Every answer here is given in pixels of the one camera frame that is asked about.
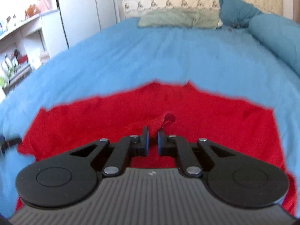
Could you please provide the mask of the red knit sweater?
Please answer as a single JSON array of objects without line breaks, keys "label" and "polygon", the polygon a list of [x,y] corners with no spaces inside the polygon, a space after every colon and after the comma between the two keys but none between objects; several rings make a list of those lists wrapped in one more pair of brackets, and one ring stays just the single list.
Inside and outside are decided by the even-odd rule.
[{"label": "red knit sweater", "polygon": [[158,155],[159,130],[189,142],[206,138],[286,171],[290,184],[282,206],[296,214],[296,176],[287,170],[273,109],[210,94],[191,83],[152,82],[107,97],[41,108],[17,151],[41,161],[102,138],[116,143],[143,128],[149,130],[149,154],[134,157],[132,168],[175,167],[173,158]]}]

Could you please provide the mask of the red box on shelf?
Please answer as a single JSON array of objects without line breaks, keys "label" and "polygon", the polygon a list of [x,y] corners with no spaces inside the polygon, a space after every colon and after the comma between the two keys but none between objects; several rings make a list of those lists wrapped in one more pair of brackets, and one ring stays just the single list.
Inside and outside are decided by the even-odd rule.
[{"label": "red box on shelf", "polygon": [[21,65],[21,64],[29,62],[29,59],[28,59],[27,55],[23,55],[23,56],[18,57],[17,61],[18,61],[18,64]]}]

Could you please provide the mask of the beige bag under desk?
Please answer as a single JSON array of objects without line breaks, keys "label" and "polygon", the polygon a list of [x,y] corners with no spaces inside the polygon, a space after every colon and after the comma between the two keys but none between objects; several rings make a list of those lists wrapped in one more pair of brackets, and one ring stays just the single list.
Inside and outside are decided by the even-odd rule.
[{"label": "beige bag under desk", "polygon": [[40,62],[42,65],[47,63],[50,59],[51,59],[51,57],[47,51],[43,51],[40,53]]}]

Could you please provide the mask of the white shelf desk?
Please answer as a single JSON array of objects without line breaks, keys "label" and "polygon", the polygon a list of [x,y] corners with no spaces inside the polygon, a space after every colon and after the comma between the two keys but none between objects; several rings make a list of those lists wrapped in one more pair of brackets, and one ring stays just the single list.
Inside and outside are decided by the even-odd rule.
[{"label": "white shelf desk", "polygon": [[40,53],[47,51],[51,59],[69,48],[59,9],[35,15],[13,29],[1,35],[1,62],[5,55],[13,57],[14,51],[20,56],[27,55],[28,62],[17,67],[9,84],[1,88],[1,95],[6,97],[31,72],[42,66]]}]

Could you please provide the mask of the blue bed sheet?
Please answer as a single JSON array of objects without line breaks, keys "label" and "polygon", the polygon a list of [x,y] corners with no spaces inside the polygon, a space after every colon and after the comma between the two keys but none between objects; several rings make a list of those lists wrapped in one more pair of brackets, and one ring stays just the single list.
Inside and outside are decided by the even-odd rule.
[{"label": "blue bed sheet", "polygon": [[299,179],[299,75],[246,29],[138,28],[124,20],[58,54],[1,102],[1,133],[24,135],[41,107],[159,80],[188,81],[274,109],[288,171]]}]

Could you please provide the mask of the orange plush on desk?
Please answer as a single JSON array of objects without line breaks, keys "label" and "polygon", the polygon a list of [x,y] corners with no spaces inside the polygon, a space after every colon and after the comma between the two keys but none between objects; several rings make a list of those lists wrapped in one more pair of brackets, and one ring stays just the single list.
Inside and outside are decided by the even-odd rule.
[{"label": "orange plush on desk", "polygon": [[30,5],[26,10],[25,10],[25,18],[28,19],[28,18],[31,18],[33,17],[34,15],[37,15],[41,13],[40,9],[35,5]]}]

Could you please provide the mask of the white grey wardrobe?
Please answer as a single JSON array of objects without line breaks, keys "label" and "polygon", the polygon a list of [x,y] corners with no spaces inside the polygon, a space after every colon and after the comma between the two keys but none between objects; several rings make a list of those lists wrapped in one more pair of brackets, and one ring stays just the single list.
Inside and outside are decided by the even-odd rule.
[{"label": "white grey wardrobe", "polygon": [[118,22],[115,0],[56,0],[56,3],[69,47]]}]

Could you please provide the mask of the green pillow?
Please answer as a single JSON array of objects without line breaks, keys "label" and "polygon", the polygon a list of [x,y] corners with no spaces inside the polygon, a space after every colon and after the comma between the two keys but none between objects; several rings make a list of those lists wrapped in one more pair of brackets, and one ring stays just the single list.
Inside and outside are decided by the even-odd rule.
[{"label": "green pillow", "polygon": [[217,29],[223,25],[219,12],[210,9],[170,9],[148,12],[138,22],[139,27],[186,27]]}]

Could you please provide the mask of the pink ribbed container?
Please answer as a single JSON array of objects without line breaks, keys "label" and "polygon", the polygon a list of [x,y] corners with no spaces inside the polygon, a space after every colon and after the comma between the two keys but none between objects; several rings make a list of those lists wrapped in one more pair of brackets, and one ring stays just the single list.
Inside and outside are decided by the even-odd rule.
[{"label": "pink ribbed container", "polygon": [[51,0],[38,0],[36,6],[41,13],[52,10]]}]

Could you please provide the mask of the dark teal pillow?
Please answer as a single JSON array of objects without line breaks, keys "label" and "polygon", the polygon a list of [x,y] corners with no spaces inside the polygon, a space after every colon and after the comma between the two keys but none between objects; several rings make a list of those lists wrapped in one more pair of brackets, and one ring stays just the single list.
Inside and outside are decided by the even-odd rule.
[{"label": "dark teal pillow", "polygon": [[246,28],[252,18],[262,12],[243,0],[219,0],[219,18],[225,26]]}]

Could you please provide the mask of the rolled blue duvet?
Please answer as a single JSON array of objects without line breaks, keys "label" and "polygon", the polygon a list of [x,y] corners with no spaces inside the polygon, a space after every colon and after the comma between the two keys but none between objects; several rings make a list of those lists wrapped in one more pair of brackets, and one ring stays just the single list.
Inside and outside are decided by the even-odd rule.
[{"label": "rolled blue duvet", "polygon": [[260,14],[248,25],[250,33],[299,75],[299,24],[274,14]]}]

